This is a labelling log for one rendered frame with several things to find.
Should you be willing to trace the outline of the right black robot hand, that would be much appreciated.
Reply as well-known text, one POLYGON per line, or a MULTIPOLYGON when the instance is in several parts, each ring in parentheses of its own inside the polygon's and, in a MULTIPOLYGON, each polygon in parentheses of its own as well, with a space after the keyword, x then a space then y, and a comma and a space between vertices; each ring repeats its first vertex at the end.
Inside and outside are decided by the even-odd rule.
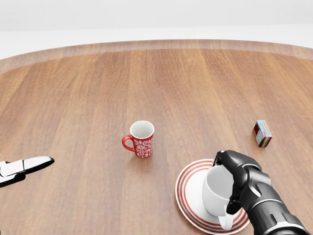
POLYGON ((217 152, 213 165, 224 166, 233 177, 228 214, 235 214, 240 208, 250 213, 258 204, 275 198, 270 177, 253 158, 233 150, 222 150, 217 152))

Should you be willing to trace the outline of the red mug with white pattern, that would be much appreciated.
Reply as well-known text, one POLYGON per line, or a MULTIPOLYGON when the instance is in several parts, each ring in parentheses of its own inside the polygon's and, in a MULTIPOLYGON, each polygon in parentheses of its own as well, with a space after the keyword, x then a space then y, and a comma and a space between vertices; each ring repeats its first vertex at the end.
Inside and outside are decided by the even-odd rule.
POLYGON ((130 126, 130 134, 122 138, 122 145, 137 157, 148 158, 153 153, 154 132, 155 128, 149 121, 136 121, 130 126))

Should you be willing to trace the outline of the small printed food box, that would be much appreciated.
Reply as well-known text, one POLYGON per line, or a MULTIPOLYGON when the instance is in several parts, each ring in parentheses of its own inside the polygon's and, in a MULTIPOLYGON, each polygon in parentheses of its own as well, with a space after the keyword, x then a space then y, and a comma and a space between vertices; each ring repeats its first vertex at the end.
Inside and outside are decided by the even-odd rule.
POLYGON ((267 147, 272 140, 271 131, 265 120, 257 120, 252 132, 259 147, 267 147))

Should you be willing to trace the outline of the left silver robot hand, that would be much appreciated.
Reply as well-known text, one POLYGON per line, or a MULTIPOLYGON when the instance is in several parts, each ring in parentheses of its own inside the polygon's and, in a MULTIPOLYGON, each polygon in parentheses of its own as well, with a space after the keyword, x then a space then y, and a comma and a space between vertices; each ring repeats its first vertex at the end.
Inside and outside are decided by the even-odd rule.
POLYGON ((50 156, 37 156, 14 162, 0 161, 0 188, 23 181, 27 174, 44 169, 54 162, 50 156))

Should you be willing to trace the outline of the white plate with red rings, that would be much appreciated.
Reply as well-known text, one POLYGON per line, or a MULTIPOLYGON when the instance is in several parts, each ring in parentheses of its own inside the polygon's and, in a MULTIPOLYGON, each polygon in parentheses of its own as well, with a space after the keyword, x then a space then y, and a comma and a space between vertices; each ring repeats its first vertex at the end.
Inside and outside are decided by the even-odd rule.
POLYGON ((202 185, 212 165, 212 159, 201 159, 185 166, 176 180, 176 201, 185 218, 201 231, 211 235, 234 235, 250 223, 247 213, 240 209, 235 214, 231 230, 227 231, 217 217, 206 211, 202 202, 202 185))

